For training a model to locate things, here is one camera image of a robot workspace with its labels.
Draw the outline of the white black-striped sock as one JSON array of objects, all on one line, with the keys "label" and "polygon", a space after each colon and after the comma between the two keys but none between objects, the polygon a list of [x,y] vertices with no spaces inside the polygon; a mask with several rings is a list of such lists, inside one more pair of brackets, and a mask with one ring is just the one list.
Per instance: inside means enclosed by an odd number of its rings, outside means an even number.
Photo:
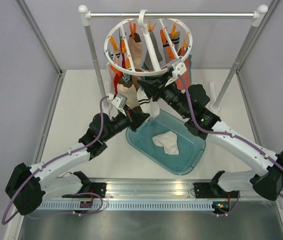
[{"label": "white black-striped sock", "polygon": [[141,87],[137,90],[136,96],[143,113],[149,114],[152,118],[156,118],[160,114],[159,104],[152,101]]}]

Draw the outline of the red sock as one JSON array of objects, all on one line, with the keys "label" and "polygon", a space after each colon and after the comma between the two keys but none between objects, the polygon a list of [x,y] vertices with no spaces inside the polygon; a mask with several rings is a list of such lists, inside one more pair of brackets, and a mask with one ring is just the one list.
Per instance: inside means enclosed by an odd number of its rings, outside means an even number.
[{"label": "red sock", "polygon": [[115,93],[118,93],[117,90],[117,85],[119,83],[119,80],[122,79],[122,77],[124,76],[124,73],[119,71],[117,68],[115,68],[114,66],[110,66],[112,72],[114,73],[114,77],[113,77],[113,84],[114,84],[114,89],[115,89]]}]

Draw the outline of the white fluffy sock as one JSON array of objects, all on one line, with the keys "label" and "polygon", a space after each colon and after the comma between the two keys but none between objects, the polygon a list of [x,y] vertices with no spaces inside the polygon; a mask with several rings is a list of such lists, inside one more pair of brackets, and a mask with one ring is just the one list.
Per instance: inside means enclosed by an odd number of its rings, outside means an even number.
[{"label": "white fluffy sock", "polygon": [[152,140],[157,147],[163,148],[165,154],[179,155],[178,136],[174,132],[168,131],[163,134],[158,134],[154,136]]}]

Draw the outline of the white cloth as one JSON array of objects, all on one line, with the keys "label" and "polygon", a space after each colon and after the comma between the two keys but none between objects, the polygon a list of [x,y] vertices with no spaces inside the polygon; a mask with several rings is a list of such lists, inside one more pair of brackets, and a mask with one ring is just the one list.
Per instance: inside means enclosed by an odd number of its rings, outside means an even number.
[{"label": "white cloth", "polygon": [[[108,77],[106,78],[106,82],[105,82],[105,92],[107,95],[111,94],[114,95],[115,94],[115,87],[114,87],[114,78],[115,78],[115,72],[111,69],[111,64],[108,62],[106,64],[106,69],[108,72]],[[108,105],[103,107],[104,112],[110,112],[112,110],[113,105],[111,104],[111,99],[107,99],[103,101],[104,104],[108,103]]]}]

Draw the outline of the white round clip hanger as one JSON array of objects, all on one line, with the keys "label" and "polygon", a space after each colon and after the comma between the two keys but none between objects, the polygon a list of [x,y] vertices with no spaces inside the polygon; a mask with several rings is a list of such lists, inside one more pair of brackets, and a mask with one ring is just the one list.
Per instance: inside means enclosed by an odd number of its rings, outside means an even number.
[{"label": "white round clip hanger", "polygon": [[[170,72],[169,80],[174,82],[187,72],[186,63],[193,43],[192,33],[183,22],[175,18],[166,19],[173,22],[172,30],[168,32],[163,19],[156,17],[161,25],[159,33],[164,52],[168,55],[166,65],[161,66],[162,59],[156,48],[158,45],[154,35],[155,26],[151,25],[151,21],[146,23],[147,13],[143,9],[137,14],[136,22],[132,18],[124,19],[109,32],[104,42],[108,64],[117,75],[123,73],[129,76],[155,77]],[[141,62],[143,48],[139,46],[140,43],[133,44],[139,36],[137,27],[142,32],[146,47],[145,59],[150,61],[150,65]]]}]

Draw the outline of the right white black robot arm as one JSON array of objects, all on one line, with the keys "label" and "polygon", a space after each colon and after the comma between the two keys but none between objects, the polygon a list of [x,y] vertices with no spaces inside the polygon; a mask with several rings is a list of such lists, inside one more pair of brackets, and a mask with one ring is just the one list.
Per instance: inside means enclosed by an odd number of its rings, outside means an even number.
[{"label": "right white black robot arm", "polygon": [[249,171],[219,171],[210,181],[210,193],[220,198],[227,192],[255,191],[267,200],[277,200],[283,189],[283,151],[276,153],[250,141],[208,110],[210,98],[201,84],[191,84],[182,93],[175,83],[167,81],[165,74],[137,82],[149,99],[162,99],[187,119],[184,125],[191,134],[223,148],[250,167]]}]

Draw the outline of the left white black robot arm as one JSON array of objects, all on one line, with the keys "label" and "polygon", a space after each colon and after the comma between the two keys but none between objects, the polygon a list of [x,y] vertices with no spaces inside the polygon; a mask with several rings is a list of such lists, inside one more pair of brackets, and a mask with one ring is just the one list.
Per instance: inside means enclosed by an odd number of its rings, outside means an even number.
[{"label": "left white black robot arm", "polygon": [[64,153],[45,162],[30,166],[22,162],[14,167],[5,187],[10,198],[8,206],[15,206],[17,213],[26,216],[45,200],[62,196],[87,197],[91,181],[84,173],[60,175],[99,156],[107,148],[106,141],[125,129],[136,131],[149,117],[148,113],[134,112],[129,107],[112,118],[106,113],[96,114],[87,132]]}]

